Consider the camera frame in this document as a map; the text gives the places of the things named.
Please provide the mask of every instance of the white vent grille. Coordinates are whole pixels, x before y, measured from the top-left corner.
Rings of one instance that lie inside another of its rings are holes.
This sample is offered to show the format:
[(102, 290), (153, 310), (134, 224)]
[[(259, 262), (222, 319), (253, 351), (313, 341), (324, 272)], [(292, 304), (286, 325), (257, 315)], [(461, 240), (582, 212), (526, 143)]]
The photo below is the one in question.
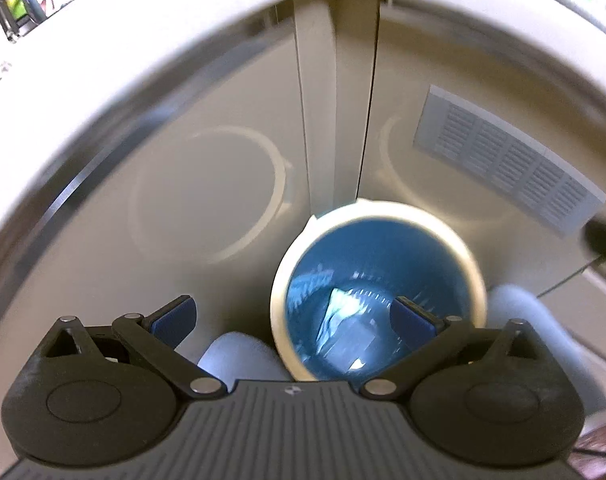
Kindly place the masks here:
[(561, 234), (583, 226), (606, 200), (595, 184), (530, 136), (434, 86), (414, 145), (481, 178)]

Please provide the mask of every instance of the ribbed surface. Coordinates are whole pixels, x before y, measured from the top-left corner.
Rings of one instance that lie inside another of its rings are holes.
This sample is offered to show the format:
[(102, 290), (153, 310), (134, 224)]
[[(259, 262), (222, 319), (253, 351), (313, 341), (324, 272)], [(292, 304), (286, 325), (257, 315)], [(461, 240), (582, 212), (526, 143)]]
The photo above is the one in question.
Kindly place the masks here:
[(605, 201), (603, 193), (588, 191), (596, 186), (586, 177), (531, 137), (435, 87), (414, 144), (474, 174), (562, 234), (581, 227)]
[(118, 465), (65, 471), (29, 461), (5, 480), (578, 480), (552, 463), (519, 471), (456, 462), (413, 433), (401, 409), (347, 383), (243, 381), (193, 403), (156, 448)]

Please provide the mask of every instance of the trash can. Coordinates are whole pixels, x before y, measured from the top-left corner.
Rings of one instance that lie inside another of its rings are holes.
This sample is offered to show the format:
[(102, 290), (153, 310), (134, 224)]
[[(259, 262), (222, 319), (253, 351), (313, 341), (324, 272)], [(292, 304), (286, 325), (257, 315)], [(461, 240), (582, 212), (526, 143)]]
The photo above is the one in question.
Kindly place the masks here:
[(459, 236), (421, 209), (357, 200), (312, 218), (276, 273), (270, 318), (296, 380), (359, 385), (409, 354), (389, 323), (405, 296), (435, 316), (486, 322), (486, 290)]

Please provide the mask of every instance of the white bucket rim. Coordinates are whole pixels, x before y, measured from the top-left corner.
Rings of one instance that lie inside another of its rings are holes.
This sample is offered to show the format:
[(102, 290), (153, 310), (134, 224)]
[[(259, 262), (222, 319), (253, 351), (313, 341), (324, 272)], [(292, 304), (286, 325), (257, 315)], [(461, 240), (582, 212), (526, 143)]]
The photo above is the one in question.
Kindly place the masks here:
[(340, 227), (367, 219), (411, 224), (439, 240), (459, 264), (468, 284), (472, 324), (476, 327), (486, 325), (488, 306), (483, 276), (472, 252), (449, 225), (427, 211), (411, 205), (358, 199), (319, 218), (310, 217), (301, 234), (289, 246), (276, 271), (270, 296), (270, 324), (276, 349), (295, 380), (317, 381), (318, 379), (307, 370), (289, 338), (285, 306), (292, 274), (309, 248), (321, 238)]

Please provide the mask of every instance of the white countertop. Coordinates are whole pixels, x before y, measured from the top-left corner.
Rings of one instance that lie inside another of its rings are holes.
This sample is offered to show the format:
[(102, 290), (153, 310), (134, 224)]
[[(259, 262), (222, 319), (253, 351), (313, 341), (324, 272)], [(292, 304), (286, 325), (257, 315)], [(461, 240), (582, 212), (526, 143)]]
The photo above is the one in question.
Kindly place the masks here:
[[(78, 0), (13, 45), (12, 70), (0, 82), (0, 227), (110, 103), (178, 52), (279, 1)], [(422, 1), (520, 38), (606, 95), (606, 34), (558, 1)], [(114, 56), (100, 57), (110, 43)]]

